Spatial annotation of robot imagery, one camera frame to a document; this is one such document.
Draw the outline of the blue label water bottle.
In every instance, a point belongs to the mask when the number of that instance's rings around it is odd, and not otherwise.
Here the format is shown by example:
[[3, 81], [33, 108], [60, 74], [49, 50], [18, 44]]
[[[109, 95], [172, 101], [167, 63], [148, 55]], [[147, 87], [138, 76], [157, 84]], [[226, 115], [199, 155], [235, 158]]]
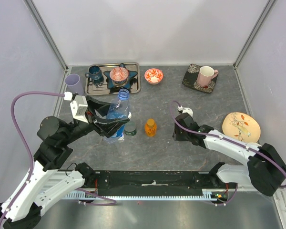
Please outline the blue label water bottle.
[[[128, 118], [128, 114], [130, 112], [129, 96], [130, 93], [127, 89], [120, 89], [116, 98], [111, 102], [106, 119]], [[112, 137], [104, 137], [104, 141], [109, 144], [117, 142], [118, 138], [123, 133], [123, 130], [124, 125]]]

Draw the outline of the orange juice bottle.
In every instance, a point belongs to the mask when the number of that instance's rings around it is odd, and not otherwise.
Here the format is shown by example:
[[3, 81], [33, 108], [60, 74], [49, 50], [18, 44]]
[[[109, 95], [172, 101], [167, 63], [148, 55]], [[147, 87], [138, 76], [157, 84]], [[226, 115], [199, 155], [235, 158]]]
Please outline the orange juice bottle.
[[145, 133], [148, 137], [153, 137], [156, 135], [157, 124], [154, 119], [148, 119], [144, 126]]

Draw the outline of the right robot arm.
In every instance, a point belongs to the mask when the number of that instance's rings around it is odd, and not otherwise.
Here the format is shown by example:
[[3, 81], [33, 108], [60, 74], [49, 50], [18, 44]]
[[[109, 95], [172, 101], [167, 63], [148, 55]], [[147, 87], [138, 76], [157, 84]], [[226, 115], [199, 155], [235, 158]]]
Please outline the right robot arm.
[[224, 183], [237, 183], [254, 187], [266, 196], [286, 188], [286, 164], [270, 144], [256, 146], [232, 139], [210, 126], [199, 126], [188, 113], [174, 118], [173, 138], [214, 150], [239, 162], [238, 165], [219, 163], [213, 168], [208, 180], [215, 188]]

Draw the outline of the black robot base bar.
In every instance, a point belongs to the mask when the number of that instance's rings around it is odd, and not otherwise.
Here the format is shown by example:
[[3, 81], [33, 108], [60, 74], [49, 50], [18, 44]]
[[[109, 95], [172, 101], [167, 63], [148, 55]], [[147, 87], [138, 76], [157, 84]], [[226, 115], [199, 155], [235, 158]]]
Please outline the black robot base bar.
[[200, 195], [203, 189], [226, 189], [208, 172], [194, 171], [97, 171], [84, 188], [105, 196]]

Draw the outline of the clear bottle blue-white cap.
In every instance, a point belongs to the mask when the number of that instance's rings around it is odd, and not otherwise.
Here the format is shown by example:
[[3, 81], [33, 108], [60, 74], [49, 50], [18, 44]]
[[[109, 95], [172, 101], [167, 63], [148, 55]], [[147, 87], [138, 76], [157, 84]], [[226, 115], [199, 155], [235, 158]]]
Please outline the clear bottle blue-white cap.
[[121, 136], [118, 138], [118, 142], [121, 143], [124, 141], [124, 134], [122, 133]]

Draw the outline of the green label clear bottle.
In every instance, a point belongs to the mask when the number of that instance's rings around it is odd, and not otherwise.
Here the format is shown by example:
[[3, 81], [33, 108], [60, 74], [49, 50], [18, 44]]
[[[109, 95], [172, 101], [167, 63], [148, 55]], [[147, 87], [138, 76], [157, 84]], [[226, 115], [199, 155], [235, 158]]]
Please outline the green label clear bottle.
[[128, 118], [130, 119], [130, 121], [125, 124], [124, 133], [126, 135], [134, 136], [137, 133], [137, 128], [136, 128], [136, 123], [131, 120], [132, 118], [131, 112], [129, 112]]

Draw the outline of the blue star-shaped dish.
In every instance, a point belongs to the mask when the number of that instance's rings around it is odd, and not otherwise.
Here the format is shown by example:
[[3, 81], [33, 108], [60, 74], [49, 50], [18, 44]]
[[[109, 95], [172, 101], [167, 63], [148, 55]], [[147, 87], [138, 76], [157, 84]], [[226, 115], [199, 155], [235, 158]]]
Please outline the blue star-shaped dish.
[[126, 65], [121, 63], [110, 71], [104, 71], [103, 74], [108, 80], [107, 89], [120, 87], [128, 90], [131, 86], [131, 80], [138, 75], [138, 72], [128, 70]]

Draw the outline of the metal tray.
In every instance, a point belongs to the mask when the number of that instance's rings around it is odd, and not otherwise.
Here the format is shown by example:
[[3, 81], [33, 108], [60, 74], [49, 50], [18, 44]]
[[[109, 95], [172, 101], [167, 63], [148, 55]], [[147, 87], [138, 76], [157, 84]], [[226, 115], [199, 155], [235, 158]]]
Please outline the metal tray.
[[89, 77], [86, 76], [86, 83], [85, 83], [85, 92], [87, 95], [110, 95], [110, 94], [117, 94], [119, 89], [121, 88], [126, 88], [125, 86], [129, 84], [128, 90], [130, 93], [137, 93], [141, 89], [141, 82], [140, 82], [140, 65], [137, 62], [127, 62], [125, 63], [126, 68], [129, 71], [136, 71], [137, 75], [130, 79], [126, 84], [124, 85], [118, 85], [118, 84], [113, 84], [114, 87], [112, 89], [108, 88], [108, 83], [109, 80], [108, 78], [103, 75], [104, 81], [102, 85], [97, 87], [96, 85], [93, 84], [93, 80], [90, 79]]

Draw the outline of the red patterned bowl on star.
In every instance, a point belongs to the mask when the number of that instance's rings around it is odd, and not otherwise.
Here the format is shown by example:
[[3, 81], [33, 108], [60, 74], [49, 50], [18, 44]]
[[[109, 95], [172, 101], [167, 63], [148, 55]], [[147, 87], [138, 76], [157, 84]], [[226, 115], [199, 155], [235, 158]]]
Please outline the red patterned bowl on star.
[[109, 76], [115, 84], [124, 84], [128, 80], [129, 72], [126, 68], [115, 67], [110, 71]]

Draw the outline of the lilac plastic cup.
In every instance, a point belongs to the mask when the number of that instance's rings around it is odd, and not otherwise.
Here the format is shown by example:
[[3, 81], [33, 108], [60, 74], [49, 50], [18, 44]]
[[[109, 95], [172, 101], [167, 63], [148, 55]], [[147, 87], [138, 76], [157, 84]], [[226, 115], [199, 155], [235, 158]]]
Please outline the lilac plastic cup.
[[78, 74], [70, 74], [65, 78], [65, 84], [73, 94], [84, 95], [84, 87]]

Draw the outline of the black floral square plate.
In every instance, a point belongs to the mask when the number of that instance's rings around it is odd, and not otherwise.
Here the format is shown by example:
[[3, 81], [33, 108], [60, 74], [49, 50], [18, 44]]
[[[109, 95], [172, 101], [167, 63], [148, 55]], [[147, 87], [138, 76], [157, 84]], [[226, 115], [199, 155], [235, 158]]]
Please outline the black floral square plate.
[[214, 79], [212, 79], [211, 82], [205, 87], [199, 86], [197, 83], [197, 77], [198, 77], [199, 70], [201, 67], [202, 66], [197, 65], [197, 64], [190, 64], [187, 69], [187, 72], [185, 73], [182, 84], [189, 88], [196, 89], [201, 92], [211, 93], [215, 87], [217, 78], [215, 77]]

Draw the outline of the beige bird plate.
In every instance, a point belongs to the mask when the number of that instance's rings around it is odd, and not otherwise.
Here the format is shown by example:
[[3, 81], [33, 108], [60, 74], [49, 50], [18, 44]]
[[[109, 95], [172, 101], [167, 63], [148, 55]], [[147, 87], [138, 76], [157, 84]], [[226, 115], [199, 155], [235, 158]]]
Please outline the beige bird plate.
[[241, 113], [229, 113], [222, 124], [223, 133], [245, 143], [257, 143], [261, 135], [258, 122], [251, 116]]

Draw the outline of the orange floral bowl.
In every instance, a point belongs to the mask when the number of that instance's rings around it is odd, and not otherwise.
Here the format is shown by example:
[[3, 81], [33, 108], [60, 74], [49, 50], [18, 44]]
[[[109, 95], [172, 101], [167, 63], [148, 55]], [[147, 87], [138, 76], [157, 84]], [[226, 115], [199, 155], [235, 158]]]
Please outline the orange floral bowl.
[[159, 84], [163, 79], [163, 72], [157, 68], [151, 68], [145, 72], [144, 78], [149, 84]]

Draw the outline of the pink white mug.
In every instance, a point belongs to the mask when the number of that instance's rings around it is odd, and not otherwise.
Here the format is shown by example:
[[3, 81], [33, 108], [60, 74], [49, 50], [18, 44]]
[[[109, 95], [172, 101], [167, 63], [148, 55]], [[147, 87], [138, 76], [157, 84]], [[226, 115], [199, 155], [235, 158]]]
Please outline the pink white mug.
[[197, 83], [201, 87], [207, 86], [218, 75], [218, 71], [210, 66], [202, 66], [199, 70]]

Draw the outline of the white bowl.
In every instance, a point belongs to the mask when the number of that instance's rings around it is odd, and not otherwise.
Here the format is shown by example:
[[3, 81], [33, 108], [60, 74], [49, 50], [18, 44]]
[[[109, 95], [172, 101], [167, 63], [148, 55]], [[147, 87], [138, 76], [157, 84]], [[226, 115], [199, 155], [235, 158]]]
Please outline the white bowl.
[[261, 147], [261, 145], [260, 144], [258, 144], [258, 143], [246, 143], [246, 149], [254, 149], [254, 150], [257, 150], [257, 151], [259, 151], [259, 148]]

